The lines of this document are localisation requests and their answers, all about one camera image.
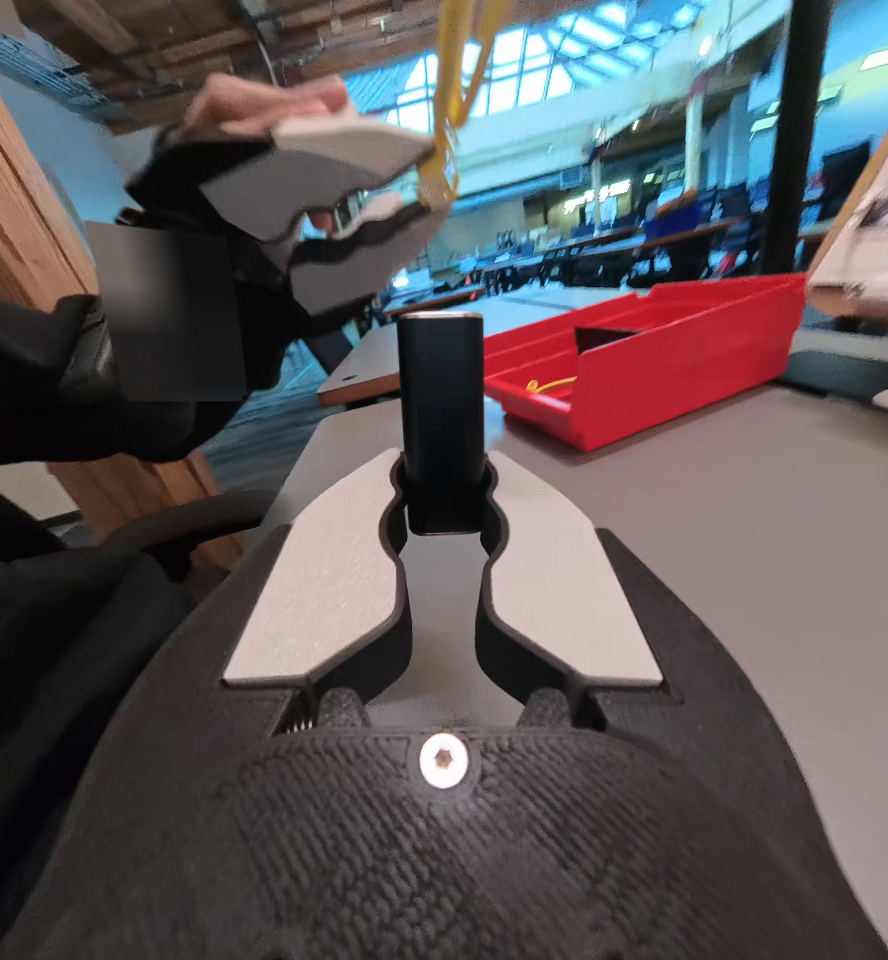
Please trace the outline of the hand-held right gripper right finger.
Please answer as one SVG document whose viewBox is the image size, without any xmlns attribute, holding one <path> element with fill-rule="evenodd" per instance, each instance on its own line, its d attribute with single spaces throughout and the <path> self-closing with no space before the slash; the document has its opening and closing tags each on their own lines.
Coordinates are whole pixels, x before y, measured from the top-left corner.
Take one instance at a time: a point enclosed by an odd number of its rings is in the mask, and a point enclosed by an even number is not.
<svg viewBox="0 0 888 960">
<path fill-rule="evenodd" d="M 598 530 L 507 454 L 486 457 L 477 663 L 524 705 L 580 706 L 593 690 L 657 690 L 664 676 Z"/>
</svg>

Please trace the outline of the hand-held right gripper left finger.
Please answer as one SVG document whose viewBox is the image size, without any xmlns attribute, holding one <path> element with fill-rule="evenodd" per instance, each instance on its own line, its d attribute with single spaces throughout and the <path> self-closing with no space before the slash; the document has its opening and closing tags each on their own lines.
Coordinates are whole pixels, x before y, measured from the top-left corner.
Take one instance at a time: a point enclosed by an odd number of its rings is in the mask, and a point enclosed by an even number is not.
<svg viewBox="0 0 888 960">
<path fill-rule="evenodd" d="M 311 501 L 287 528 L 225 666 L 231 689 L 353 690 L 368 703 L 406 671 L 413 625 L 408 539 L 391 447 Z"/>
</svg>

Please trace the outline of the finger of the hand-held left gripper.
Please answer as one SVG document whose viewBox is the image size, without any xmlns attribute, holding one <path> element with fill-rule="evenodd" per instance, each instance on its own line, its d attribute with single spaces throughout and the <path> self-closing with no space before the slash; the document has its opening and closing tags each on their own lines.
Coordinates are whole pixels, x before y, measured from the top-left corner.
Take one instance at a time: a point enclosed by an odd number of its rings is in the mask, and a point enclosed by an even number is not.
<svg viewBox="0 0 888 960">
<path fill-rule="evenodd" d="M 357 114 L 282 120 L 267 148 L 203 182 L 228 225 L 259 242 L 283 238 L 303 215 L 333 211 L 352 194 L 384 188 L 434 151 L 434 138 Z"/>
<path fill-rule="evenodd" d="M 294 246 L 287 274 L 295 302 L 315 322 L 371 301 L 438 235 L 450 204 L 430 208 L 389 191 L 368 199 L 348 226 Z"/>
</svg>

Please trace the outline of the black ethernet port adapter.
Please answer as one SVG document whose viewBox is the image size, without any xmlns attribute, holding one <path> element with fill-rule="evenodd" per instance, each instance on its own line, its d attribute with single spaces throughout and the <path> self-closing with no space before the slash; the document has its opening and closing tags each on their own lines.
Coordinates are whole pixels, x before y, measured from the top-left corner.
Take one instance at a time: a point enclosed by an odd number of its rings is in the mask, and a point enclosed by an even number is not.
<svg viewBox="0 0 888 960">
<path fill-rule="evenodd" d="M 409 529 L 478 533 L 486 491 L 484 319 L 415 311 L 398 320 L 397 332 Z"/>
</svg>

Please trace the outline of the person's left forearm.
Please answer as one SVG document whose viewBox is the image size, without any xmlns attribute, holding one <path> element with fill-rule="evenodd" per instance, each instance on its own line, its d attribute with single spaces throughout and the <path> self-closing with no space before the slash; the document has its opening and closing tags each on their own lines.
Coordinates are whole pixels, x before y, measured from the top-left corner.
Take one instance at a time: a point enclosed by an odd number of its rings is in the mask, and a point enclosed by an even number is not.
<svg viewBox="0 0 888 960">
<path fill-rule="evenodd" d="M 51 311 L 0 299 L 0 466 L 118 454 L 178 461 L 215 437 L 249 397 L 128 399 L 99 296 L 65 296 Z"/>
</svg>

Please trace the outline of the person's left hand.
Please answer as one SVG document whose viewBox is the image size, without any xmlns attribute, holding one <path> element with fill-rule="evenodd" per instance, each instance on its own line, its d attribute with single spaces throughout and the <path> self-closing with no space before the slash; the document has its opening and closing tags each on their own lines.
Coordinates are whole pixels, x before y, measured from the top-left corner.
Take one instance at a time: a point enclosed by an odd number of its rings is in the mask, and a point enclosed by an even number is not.
<svg viewBox="0 0 888 960">
<path fill-rule="evenodd" d="M 340 114 L 350 104 L 347 87 L 337 76 L 278 87 L 215 73 L 194 96 L 181 128 L 219 129 L 233 136 L 261 138 L 290 118 Z"/>
</svg>

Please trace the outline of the grey table with brown edge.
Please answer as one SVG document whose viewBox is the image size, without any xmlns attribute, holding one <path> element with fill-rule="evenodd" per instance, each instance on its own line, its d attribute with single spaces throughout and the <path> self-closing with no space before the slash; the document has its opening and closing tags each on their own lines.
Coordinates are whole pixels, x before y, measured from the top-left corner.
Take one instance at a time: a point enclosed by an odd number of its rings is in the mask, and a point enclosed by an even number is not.
<svg viewBox="0 0 888 960">
<path fill-rule="evenodd" d="M 485 295 L 483 287 L 474 286 L 392 308 L 392 322 L 367 332 L 317 390 L 319 405 L 331 409 L 386 397 L 399 390 L 396 321 L 406 315 L 422 311 L 470 311 L 494 319 L 509 305 L 505 297 Z"/>
</svg>

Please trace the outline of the wooden pillar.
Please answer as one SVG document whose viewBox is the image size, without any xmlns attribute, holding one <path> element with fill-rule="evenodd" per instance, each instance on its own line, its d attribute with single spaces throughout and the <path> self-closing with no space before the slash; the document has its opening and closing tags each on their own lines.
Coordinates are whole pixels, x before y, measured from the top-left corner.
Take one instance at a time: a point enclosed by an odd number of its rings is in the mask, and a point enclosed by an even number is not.
<svg viewBox="0 0 888 960">
<path fill-rule="evenodd" d="M 0 300 L 52 311 L 59 300 L 75 295 L 100 297 L 111 340 L 93 258 L 46 184 L 0 96 Z M 41 463 L 49 465 L 49 472 L 91 528 L 105 538 L 133 520 L 217 496 L 214 478 L 198 449 L 173 462 L 146 462 L 117 454 L 88 462 Z M 202 559 L 194 560 L 198 553 Z M 232 534 L 194 550 L 191 565 L 227 572 L 243 555 L 239 537 Z"/>
</svg>

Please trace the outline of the row of office desks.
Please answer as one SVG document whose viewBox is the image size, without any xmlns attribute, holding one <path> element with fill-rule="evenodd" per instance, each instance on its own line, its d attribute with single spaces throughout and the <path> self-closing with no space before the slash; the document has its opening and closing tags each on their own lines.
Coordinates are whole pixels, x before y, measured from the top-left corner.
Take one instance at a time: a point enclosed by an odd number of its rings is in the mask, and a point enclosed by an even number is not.
<svg viewBox="0 0 888 960">
<path fill-rule="evenodd" d="M 599 234 L 587 224 L 568 240 L 538 248 L 534 241 L 450 264 L 440 275 L 402 271 L 391 291 L 399 304 L 473 290 L 496 295 L 530 283 L 638 289 L 675 280 L 721 279 L 755 268 L 770 198 L 765 179 L 751 186 L 713 188 L 663 217 L 626 219 Z"/>
</svg>

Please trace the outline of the red plastic bin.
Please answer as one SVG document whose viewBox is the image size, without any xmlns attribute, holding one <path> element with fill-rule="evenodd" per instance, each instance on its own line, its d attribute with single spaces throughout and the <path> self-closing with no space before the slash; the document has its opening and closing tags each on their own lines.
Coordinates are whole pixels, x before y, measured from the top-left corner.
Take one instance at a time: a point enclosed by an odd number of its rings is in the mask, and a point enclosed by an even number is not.
<svg viewBox="0 0 888 960">
<path fill-rule="evenodd" d="M 803 273 L 661 284 L 484 341 L 484 392 L 505 414 L 591 452 L 786 370 Z"/>
</svg>

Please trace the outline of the black pole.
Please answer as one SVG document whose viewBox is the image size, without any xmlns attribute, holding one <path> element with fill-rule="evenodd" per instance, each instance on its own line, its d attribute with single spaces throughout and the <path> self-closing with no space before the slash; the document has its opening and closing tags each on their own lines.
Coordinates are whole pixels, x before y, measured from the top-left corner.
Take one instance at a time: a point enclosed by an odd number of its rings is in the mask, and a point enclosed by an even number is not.
<svg viewBox="0 0 888 960">
<path fill-rule="evenodd" d="M 778 111 L 766 223 L 760 249 L 762 275 L 794 269 L 815 118 L 833 1 L 793 1 Z"/>
</svg>

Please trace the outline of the cardboard board with printed sheet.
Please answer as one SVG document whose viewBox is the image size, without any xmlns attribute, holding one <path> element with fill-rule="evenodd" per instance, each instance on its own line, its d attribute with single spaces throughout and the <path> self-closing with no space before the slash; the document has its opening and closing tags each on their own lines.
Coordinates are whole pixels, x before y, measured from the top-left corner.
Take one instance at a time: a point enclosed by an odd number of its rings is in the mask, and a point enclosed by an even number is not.
<svg viewBox="0 0 888 960">
<path fill-rule="evenodd" d="M 806 294 L 831 316 L 888 320 L 888 130 L 813 259 Z"/>
</svg>

